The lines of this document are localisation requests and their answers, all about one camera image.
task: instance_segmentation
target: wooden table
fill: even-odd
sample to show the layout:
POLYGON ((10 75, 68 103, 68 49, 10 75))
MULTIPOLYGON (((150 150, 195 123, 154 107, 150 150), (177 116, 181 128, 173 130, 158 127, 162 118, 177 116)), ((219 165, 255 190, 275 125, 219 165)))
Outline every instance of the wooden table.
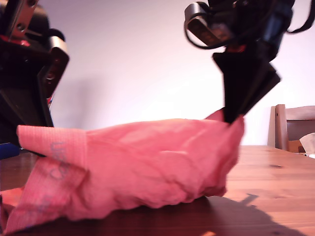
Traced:
MULTIPOLYGON (((31 154, 1 161, 2 190, 19 187, 31 154)), ((241 147, 224 198, 161 209, 116 211, 104 220, 60 219, 17 235, 315 236, 315 159, 271 147, 241 147)))

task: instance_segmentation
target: cable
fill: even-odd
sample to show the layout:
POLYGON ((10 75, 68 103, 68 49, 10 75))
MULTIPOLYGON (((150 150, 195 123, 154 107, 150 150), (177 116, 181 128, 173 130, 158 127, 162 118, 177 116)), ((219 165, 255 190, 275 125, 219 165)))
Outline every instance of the cable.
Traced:
POLYGON ((248 34, 251 34, 253 33, 258 27, 260 27, 262 24, 264 24, 268 19, 269 17, 271 16, 271 14, 274 12, 275 8, 276 8, 276 4, 277 4, 277 1, 278 0, 273 0, 272 1, 272 5, 271 5, 271 8, 270 10, 266 13, 266 15, 264 16, 264 18, 262 18, 256 26, 246 30, 245 32, 241 33, 239 36, 237 37, 234 37, 232 39, 229 39, 229 40, 226 40, 222 43, 218 43, 214 46, 201 46, 201 45, 198 45, 196 44, 195 42, 192 41, 192 39, 189 37, 188 35, 188 29, 187 29, 187 23, 184 22, 184 32, 185 32, 185 36, 186 36, 186 39, 192 44, 194 45, 195 47, 199 48, 199 49, 203 49, 203 50, 211 50, 211 49, 215 49, 215 48, 219 48, 219 47, 223 47, 225 45, 228 45, 228 44, 231 44, 235 41, 238 41, 238 40, 241 40, 243 39, 245 36, 247 36, 248 34))
POLYGON ((306 20, 305 24, 299 29, 296 29, 294 31, 287 31, 287 32, 291 34, 304 32, 313 26, 314 21, 315 21, 315 0, 312 0, 309 17, 306 20))

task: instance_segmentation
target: white wall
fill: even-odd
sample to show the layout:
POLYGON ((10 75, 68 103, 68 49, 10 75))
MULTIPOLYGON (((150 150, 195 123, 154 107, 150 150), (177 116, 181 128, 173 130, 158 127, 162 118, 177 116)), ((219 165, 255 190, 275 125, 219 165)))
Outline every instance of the white wall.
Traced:
MULTIPOLYGON (((95 129, 165 118, 202 119, 223 106, 214 51, 183 34, 192 0, 40 0, 64 32, 70 65, 52 105, 55 126, 95 129)), ((310 0, 296 0, 292 29, 310 0)), ((314 105, 315 27, 287 35, 274 66, 283 81, 246 116, 244 145, 266 145, 270 108, 314 105)))

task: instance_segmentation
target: wooden chair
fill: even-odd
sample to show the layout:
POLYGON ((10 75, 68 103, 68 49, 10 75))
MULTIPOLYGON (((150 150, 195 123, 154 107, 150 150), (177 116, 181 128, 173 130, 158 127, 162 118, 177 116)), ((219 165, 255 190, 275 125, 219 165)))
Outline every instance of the wooden chair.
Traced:
POLYGON ((276 148, 291 152, 305 152, 300 138, 315 133, 315 106, 286 109, 276 106, 276 148))

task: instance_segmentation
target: pink cloth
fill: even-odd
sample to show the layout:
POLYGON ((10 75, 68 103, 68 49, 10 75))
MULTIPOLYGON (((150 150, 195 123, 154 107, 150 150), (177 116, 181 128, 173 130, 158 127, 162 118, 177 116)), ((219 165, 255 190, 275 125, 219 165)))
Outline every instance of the pink cloth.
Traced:
POLYGON ((2 193, 3 202, 15 207, 8 216, 1 208, 4 233, 62 216, 100 219, 116 209, 223 196, 243 133, 243 117, 229 125, 222 111, 205 120, 137 122, 94 131, 19 126, 21 146, 47 157, 38 158, 20 198, 10 197, 12 190, 2 193))

